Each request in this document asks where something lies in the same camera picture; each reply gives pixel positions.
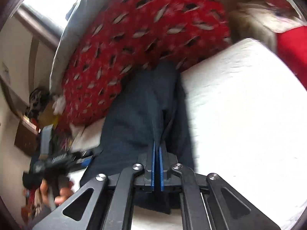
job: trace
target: window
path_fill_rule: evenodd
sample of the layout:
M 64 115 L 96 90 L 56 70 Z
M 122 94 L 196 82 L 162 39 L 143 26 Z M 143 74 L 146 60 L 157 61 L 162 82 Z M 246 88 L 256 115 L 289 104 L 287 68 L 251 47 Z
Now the window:
M 69 16 L 67 13 L 78 0 L 24 0 L 23 6 L 31 14 L 49 27 L 56 35 L 61 36 Z

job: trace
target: white bed sheet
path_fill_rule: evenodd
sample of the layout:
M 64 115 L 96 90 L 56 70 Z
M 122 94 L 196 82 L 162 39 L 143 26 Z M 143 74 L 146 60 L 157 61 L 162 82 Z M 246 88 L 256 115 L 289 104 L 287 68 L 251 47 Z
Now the white bed sheet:
M 197 173 L 218 173 L 282 230 L 291 229 L 307 205 L 304 87 L 252 39 L 195 65 L 182 80 Z M 83 172 L 70 175 L 75 190 Z M 131 229 L 180 230 L 180 210 L 136 207 Z

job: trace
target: blue strip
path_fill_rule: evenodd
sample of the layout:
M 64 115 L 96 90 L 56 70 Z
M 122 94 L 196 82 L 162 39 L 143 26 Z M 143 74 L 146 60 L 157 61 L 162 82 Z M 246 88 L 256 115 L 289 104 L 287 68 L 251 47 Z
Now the blue strip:
M 161 186 L 161 191 L 164 191 L 164 175 L 163 175 L 163 162 L 162 162 L 161 146 L 159 147 L 159 162 L 160 162 L 160 186 Z
M 154 163 L 155 163 L 155 153 L 156 146 L 155 142 L 153 143 L 153 156 L 152 156 L 152 164 L 151 164 L 151 191 L 154 191 Z

